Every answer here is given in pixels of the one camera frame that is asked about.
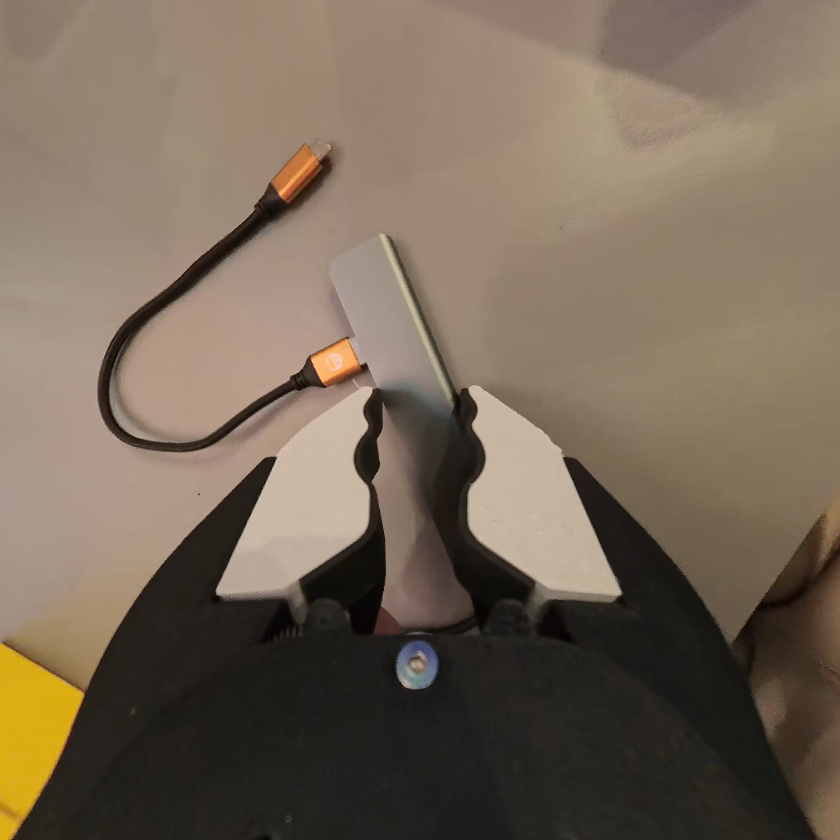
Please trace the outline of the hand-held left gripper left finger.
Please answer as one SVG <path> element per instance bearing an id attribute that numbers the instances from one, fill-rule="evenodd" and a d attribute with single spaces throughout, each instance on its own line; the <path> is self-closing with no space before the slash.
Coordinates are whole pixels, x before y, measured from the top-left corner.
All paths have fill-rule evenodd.
<path id="1" fill-rule="evenodd" d="M 302 625 L 330 599 L 372 632 L 385 587 L 375 477 L 382 394 L 361 387 L 277 454 L 216 588 L 223 601 L 280 600 Z"/>

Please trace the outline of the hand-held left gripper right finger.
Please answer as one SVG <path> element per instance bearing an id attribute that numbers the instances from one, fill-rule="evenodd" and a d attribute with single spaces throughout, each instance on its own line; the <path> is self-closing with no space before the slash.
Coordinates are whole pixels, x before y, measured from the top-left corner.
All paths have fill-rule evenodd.
<path id="1" fill-rule="evenodd" d="M 464 462 L 453 482 L 453 566 L 479 620 L 504 601 L 532 625 L 555 603 L 619 603 L 562 448 L 478 385 L 460 394 L 456 424 Z"/>

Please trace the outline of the grey usb hub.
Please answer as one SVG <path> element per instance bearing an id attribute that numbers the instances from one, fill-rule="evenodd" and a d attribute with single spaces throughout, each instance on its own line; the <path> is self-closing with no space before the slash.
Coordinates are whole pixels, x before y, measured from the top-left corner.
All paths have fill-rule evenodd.
<path id="1" fill-rule="evenodd" d="M 435 519 L 436 479 L 454 432 L 456 389 L 391 237 L 336 257 L 330 279 L 371 383 L 381 393 L 383 606 L 407 631 L 454 623 L 473 607 Z"/>

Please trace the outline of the person's beige trouser leg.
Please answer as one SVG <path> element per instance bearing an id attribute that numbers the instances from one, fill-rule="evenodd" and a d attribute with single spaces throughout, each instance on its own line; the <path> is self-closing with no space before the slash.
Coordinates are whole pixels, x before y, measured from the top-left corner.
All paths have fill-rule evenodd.
<path id="1" fill-rule="evenodd" d="M 818 838 L 839 838 L 839 499 L 733 644 L 782 773 Z"/>

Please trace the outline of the yellow plastic bin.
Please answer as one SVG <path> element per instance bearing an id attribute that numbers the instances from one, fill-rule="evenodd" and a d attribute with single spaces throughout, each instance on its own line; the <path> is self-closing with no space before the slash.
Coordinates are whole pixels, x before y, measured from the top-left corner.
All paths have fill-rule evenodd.
<path id="1" fill-rule="evenodd" d="M 1 645 L 1 838 L 13 838 L 65 748 L 84 692 Z"/>

